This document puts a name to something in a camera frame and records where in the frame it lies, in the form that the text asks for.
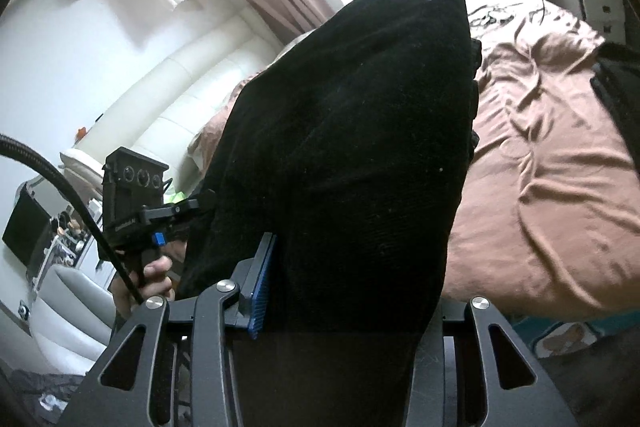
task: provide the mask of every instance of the black cable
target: black cable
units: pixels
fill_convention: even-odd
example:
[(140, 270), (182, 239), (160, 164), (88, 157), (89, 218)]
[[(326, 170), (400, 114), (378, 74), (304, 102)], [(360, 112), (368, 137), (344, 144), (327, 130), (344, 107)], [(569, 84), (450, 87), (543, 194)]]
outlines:
[(127, 269), (123, 266), (117, 254), (113, 251), (113, 248), (111, 248), (107, 240), (102, 235), (102, 230), (100, 230), (98, 225), (96, 225), (94, 218), (87, 210), (80, 196), (78, 196), (78, 193), (60, 173), (60, 171), (30, 147), (27, 147), (25, 144), (18, 142), (18, 140), (9, 138), (4, 134), (0, 134), (0, 155), (11, 158), (12, 160), (33, 169), (57, 188), (60, 194), (66, 198), (66, 200), (79, 214), (85, 226), (94, 236), (98, 245), (107, 253), (111, 264), (113, 264), (116, 272), (118, 272), (118, 275), (124, 281), (127, 290), (129, 290), (131, 295), (133, 295), (138, 304), (142, 304), (144, 299), (142, 298), (142, 295), (140, 295), (140, 291), (137, 286), (134, 285), (129, 278), (129, 272), (127, 272)]

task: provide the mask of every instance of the white chair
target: white chair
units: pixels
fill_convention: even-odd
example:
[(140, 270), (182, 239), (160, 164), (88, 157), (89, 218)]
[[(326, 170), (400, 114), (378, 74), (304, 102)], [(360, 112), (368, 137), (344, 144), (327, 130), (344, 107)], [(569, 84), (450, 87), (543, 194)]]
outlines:
[(53, 265), (31, 306), (31, 336), (55, 370), (85, 375), (109, 343), (115, 313), (108, 291), (74, 268)]

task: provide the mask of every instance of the silver bolt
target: silver bolt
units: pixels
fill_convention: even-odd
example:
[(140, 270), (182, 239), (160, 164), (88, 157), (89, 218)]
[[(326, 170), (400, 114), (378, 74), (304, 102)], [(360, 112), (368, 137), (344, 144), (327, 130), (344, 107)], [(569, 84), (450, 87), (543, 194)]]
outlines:
[(218, 284), (216, 284), (216, 288), (219, 292), (227, 293), (236, 288), (236, 283), (234, 283), (231, 279), (223, 279), (222, 281), (218, 281)]
[(485, 297), (474, 297), (471, 299), (471, 305), (479, 310), (485, 310), (489, 307), (489, 300)]
[(162, 299), (162, 297), (154, 295), (153, 297), (149, 297), (146, 300), (145, 304), (146, 304), (146, 307), (149, 308), (150, 310), (156, 310), (158, 308), (161, 308), (162, 305), (164, 305), (164, 299)]

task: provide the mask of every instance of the brown blanket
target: brown blanket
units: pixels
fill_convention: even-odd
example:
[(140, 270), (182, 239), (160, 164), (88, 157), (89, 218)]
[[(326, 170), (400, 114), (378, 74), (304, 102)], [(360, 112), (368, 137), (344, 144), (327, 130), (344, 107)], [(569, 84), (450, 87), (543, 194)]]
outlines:
[(543, 16), (541, 0), (467, 4), (480, 143), (444, 295), (564, 320), (639, 308), (640, 184), (589, 83), (602, 39), (548, 2)]

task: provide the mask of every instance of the blue button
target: blue button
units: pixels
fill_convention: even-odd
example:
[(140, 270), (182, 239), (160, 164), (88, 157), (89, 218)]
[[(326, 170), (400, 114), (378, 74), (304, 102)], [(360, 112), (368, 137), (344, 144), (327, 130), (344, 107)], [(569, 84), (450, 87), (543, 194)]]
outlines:
[(156, 247), (164, 247), (166, 245), (166, 240), (164, 239), (164, 233), (156, 232), (153, 236), (151, 236), (151, 240), (153, 241)]

